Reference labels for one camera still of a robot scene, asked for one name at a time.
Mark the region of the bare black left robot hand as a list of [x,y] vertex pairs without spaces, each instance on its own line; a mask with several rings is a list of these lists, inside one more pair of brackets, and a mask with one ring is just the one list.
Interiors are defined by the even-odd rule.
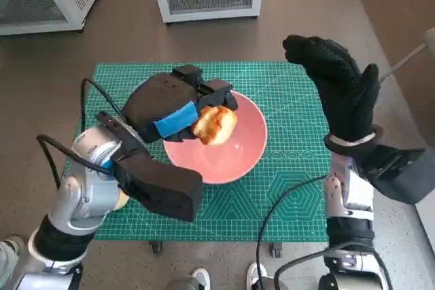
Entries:
[[122,114],[145,143],[160,139],[182,142],[195,139],[191,126],[206,106],[238,109],[230,93],[232,84],[222,79],[203,79],[203,70],[193,65],[157,73],[135,88]]

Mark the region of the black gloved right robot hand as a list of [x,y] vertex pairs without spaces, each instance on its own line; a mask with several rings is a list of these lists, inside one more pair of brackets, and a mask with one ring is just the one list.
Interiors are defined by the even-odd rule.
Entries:
[[380,90],[376,64],[361,71],[346,48],[317,36],[289,35],[283,48],[287,61],[303,66],[317,87],[333,136],[356,142],[374,132],[373,111]]

